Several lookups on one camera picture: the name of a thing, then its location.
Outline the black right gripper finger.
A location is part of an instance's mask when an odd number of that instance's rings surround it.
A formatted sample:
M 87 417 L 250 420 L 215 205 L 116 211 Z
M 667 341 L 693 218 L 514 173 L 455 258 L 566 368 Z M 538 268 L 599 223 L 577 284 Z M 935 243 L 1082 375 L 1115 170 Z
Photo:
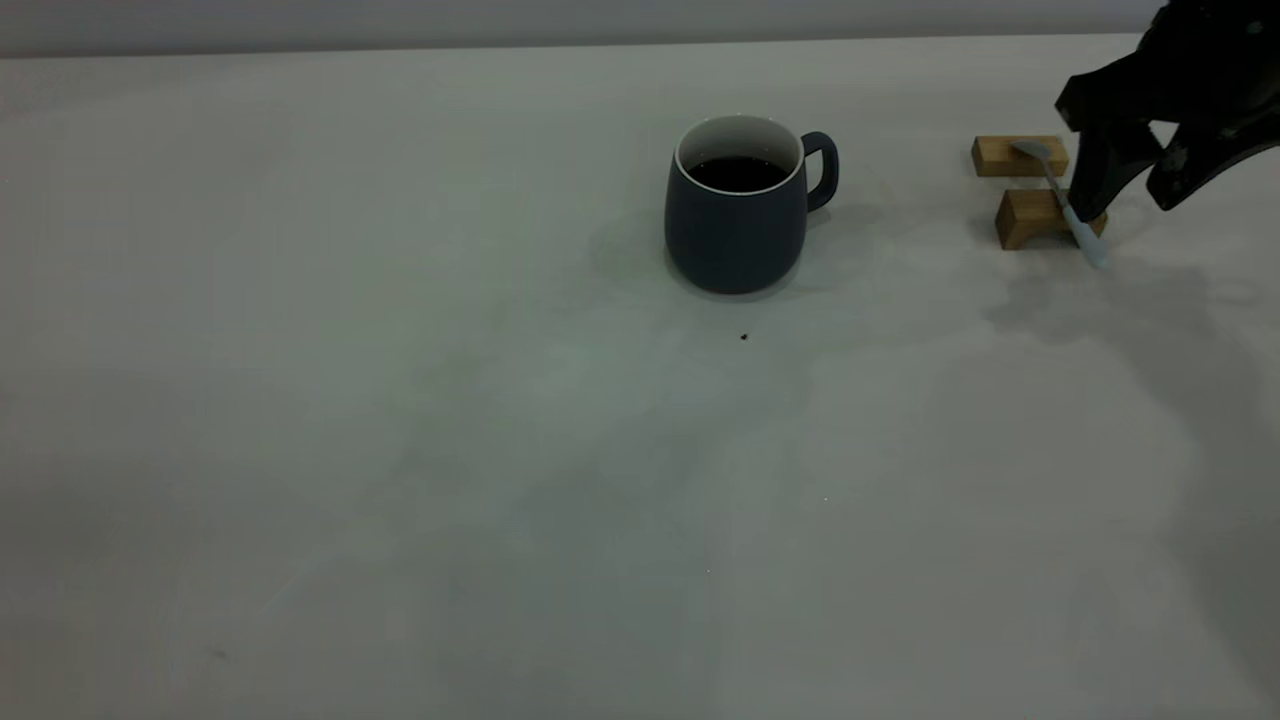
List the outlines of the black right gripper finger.
M 1157 164 L 1164 147 L 1147 122 L 1091 126 L 1079 131 L 1068 199 L 1080 222 L 1101 217 L 1138 176 Z
M 1279 117 L 1239 126 L 1181 123 L 1147 179 L 1157 206 L 1170 211 L 1236 164 L 1279 146 Z

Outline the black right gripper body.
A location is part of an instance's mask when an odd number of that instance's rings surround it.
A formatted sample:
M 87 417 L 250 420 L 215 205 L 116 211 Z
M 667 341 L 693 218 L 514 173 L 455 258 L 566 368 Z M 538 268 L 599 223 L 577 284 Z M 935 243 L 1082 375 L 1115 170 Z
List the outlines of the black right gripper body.
M 1277 108 L 1276 1 L 1169 1 L 1137 49 L 1071 77 L 1055 104 L 1075 132 L 1161 120 L 1221 129 Z

